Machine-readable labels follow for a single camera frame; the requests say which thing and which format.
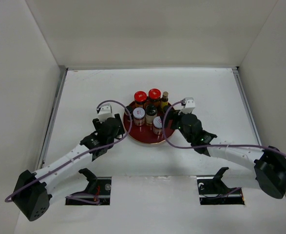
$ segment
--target small bottle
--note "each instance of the small bottle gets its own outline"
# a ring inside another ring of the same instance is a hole
[[[149,104],[145,109],[145,120],[147,125],[153,124],[153,119],[157,117],[157,108],[153,104]]]
[[[168,96],[169,96],[168,92],[163,92],[162,99],[161,99],[161,102],[160,102],[160,108],[161,108],[162,112],[163,112],[163,108],[166,105],[168,105],[168,101],[169,101]]]
[[[138,91],[134,94],[135,107],[144,108],[147,101],[147,94],[144,91]]]
[[[145,123],[145,111],[141,107],[137,107],[133,111],[134,124],[137,126],[142,126]]]
[[[126,106],[127,110],[130,112],[132,120],[133,120],[133,108],[132,106]],[[130,122],[130,116],[128,115],[127,111],[124,111],[126,117],[127,117],[127,121]]]
[[[161,97],[161,92],[159,89],[151,89],[148,92],[148,99],[149,102],[155,107],[158,107],[160,105],[160,97]]]
[[[162,121],[160,116],[157,116],[153,119],[153,133],[155,133],[156,135],[162,134]]]

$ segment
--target red round tray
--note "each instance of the red round tray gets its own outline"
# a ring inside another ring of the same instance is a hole
[[[135,102],[131,102],[130,106],[135,109]],[[158,111],[158,116],[163,116],[164,114],[161,111]],[[127,121],[127,117],[125,114],[123,114],[123,125],[126,131],[129,130],[130,127],[130,122]],[[170,128],[166,128],[166,136],[169,138],[173,133],[174,130]],[[129,132],[129,135],[134,139],[137,140],[138,142],[144,143],[144,144],[158,144],[162,141],[164,141],[163,135],[156,135],[153,133],[153,126],[152,125],[147,125],[146,123],[142,126],[136,126],[134,124],[134,120],[132,121],[132,129]]]

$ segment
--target white wall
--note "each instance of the white wall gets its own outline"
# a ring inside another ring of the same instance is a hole
[[[240,65],[277,0],[26,0],[58,64]]]
[[[264,144],[286,152],[286,0],[279,0],[239,69]]]
[[[34,168],[59,68],[24,0],[0,0],[0,234],[14,232],[19,210],[4,199]]]

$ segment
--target brown bottle cap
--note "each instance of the brown bottle cap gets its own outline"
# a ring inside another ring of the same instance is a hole
[[[168,98],[169,96],[169,93],[167,91],[164,91],[163,94],[162,94],[162,97],[163,98]]]

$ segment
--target white lid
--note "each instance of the white lid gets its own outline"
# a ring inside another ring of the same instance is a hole
[[[135,108],[134,111],[133,111],[133,116],[134,116],[135,118],[138,118],[138,119],[143,118],[143,117],[145,116],[145,111],[144,111],[144,109],[141,108],[141,107]]]
[[[160,116],[157,116],[156,118],[153,119],[153,125],[156,128],[162,128],[162,121],[161,121]]]

